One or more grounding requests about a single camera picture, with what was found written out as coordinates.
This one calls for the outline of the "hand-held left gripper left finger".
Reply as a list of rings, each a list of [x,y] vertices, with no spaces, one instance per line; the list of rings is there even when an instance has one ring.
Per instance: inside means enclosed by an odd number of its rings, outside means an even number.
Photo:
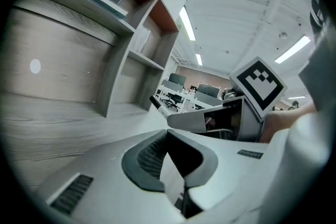
[[[183,223],[160,181],[166,135],[157,130],[92,148],[37,194],[65,223]]]

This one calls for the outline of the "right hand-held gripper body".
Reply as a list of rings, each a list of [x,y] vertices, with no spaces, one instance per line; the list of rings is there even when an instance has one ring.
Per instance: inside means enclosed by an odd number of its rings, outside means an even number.
[[[231,141],[258,142],[265,117],[287,89],[260,57],[230,76],[232,88],[222,93],[222,107],[204,114],[207,133]]]

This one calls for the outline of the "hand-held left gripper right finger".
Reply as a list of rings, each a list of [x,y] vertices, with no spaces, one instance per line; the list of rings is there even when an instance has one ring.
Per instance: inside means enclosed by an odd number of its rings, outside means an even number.
[[[251,172],[267,144],[220,140],[170,129],[167,132],[167,196],[183,195],[182,208],[170,205],[168,223],[182,223],[218,205]]]

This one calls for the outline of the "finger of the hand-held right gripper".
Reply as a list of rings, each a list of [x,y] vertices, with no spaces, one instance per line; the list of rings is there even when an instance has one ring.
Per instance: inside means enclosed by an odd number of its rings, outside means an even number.
[[[193,133],[206,133],[205,112],[207,112],[207,110],[202,109],[192,112],[171,114],[166,119],[167,124],[173,129]]]

